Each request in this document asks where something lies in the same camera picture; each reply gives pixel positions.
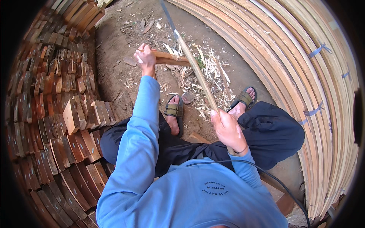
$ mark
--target hand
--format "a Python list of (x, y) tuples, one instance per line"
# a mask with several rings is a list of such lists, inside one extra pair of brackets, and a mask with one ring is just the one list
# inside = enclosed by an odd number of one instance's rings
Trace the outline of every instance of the hand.
[(133, 56), (138, 65), (142, 69), (142, 76), (148, 75), (156, 79), (156, 74), (155, 74), (156, 57), (152, 53), (150, 46), (146, 45), (145, 43), (141, 44), (141, 46), (139, 46), (139, 48), (136, 50)]
[(248, 152), (248, 145), (238, 122), (231, 114), (222, 110), (220, 116), (212, 109), (211, 120), (218, 139), (227, 147), (232, 147), (237, 156), (244, 156)]

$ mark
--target dirt ground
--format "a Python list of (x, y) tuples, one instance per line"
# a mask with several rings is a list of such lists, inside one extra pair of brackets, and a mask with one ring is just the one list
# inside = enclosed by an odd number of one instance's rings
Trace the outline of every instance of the dirt ground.
[[(167, 52), (160, 39), (173, 43), (170, 46), (178, 49), (158, 0), (136, 0), (125, 7), (128, 2), (130, 0), (114, 0), (105, 9), (105, 16), (96, 25), (96, 62), (100, 94), (105, 100), (113, 102), (120, 119), (132, 115), (141, 78), (140, 68), (124, 63), (123, 58), (132, 57), (137, 47), (143, 42), (159, 51)], [(213, 48), (221, 62), (229, 64), (223, 67), (231, 79), (232, 84), (229, 87), (234, 95), (238, 95), (246, 86), (254, 85), (260, 94), (258, 100), (274, 104), (253, 70), (223, 38), (189, 13), (168, 2), (166, 2), (166, 6), (177, 30), (187, 44), (200, 45), (204, 54)], [(154, 22), (152, 28), (146, 34), (142, 34), (140, 23), (143, 18), (146, 26), (150, 21), (162, 18), (158, 21), (162, 28), (158, 29), (157, 22)], [(196, 48), (191, 46), (191, 49), (198, 55)], [(182, 95), (183, 91), (178, 85), (177, 78), (165, 65), (158, 66), (156, 75), (160, 85), (165, 83), (167, 85), (161, 90), (160, 111), (163, 112), (167, 101), (173, 96), (168, 93)], [(217, 141), (209, 118), (206, 118), (207, 121), (205, 121), (199, 115), (201, 114), (194, 105), (184, 105), (183, 139), (195, 131), (210, 142)]]

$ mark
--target baggy trousers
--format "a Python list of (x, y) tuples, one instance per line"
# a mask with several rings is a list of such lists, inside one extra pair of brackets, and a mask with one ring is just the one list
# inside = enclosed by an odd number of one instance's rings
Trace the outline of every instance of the baggy trousers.
[[(100, 146), (104, 158), (116, 164), (118, 148), (123, 133), (127, 130), (127, 118), (108, 129), (102, 136)], [(269, 170), (278, 162), (294, 155), (303, 145), (302, 126), (281, 108), (260, 101), (238, 118), (238, 124), (244, 128), (243, 135), (250, 147), (255, 164)], [(214, 161), (229, 160), (227, 147), (220, 141), (190, 143), (171, 134), (171, 128), (159, 112), (158, 145), (159, 154), (155, 168), (155, 177), (167, 173), (170, 165), (180, 165), (187, 160), (196, 159), (203, 153)], [(231, 162), (221, 163), (234, 171)]]

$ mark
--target black cable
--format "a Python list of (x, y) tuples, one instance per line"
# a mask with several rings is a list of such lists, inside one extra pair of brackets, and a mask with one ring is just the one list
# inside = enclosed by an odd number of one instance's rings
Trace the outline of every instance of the black cable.
[(301, 208), (301, 210), (303, 211), (304, 213), (304, 216), (306, 217), (306, 220), (307, 220), (307, 226), (308, 228), (310, 228), (311, 226), (311, 223), (309, 222), (309, 218), (308, 218), (308, 214), (305, 210), (305, 208), (303, 207), (303, 205), (293, 196), (293, 194), (289, 191), (288, 187), (285, 186), (285, 184), (283, 182), (281, 182), (281, 180), (279, 180), (277, 177), (275, 177), (274, 175), (266, 172), (265, 170), (263, 170), (262, 168), (258, 167), (257, 165), (255, 165), (254, 163), (252, 162), (248, 162), (248, 161), (243, 161), (243, 160), (224, 160), (224, 161), (215, 161), (215, 162), (199, 162), (199, 163), (194, 163), (194, 164), (190, 164), (190, 165), (187, 165), (186, 167), (188, 166), (193, 166), (193, 165), (202, 165), (202, 164), (213, 164), (213, 163), (223, 163), (223, 162), (243, 162), (243, 163), (247, 163), (247, 164), (250, 164), (250, 165), (253, 165), (255, 166), (256, 168), (258, 168), (260, 171), (266, 173), (267, 175), (269, 175), (270, 177), (274, 178), (277, 182), (279, 182), (284, 188), (285, 190), (289, 193), (289, 195), (293, 198), (293, 200), (296, 202), (296, 204)]

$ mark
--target blue shirt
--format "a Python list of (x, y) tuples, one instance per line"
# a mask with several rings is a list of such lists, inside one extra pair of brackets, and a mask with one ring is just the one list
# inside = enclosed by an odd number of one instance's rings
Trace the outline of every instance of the blue shirt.
[[(256, 168), (233, 162), (172, 165), (153, 182), (158, 157), (160, 85), (143, 76), (133, 115), (120, 141), (115, 171), (96, 209), (102, 228), (111, 227), (288, 227)], [(254, 162), (251, 152), (231, 159)]]

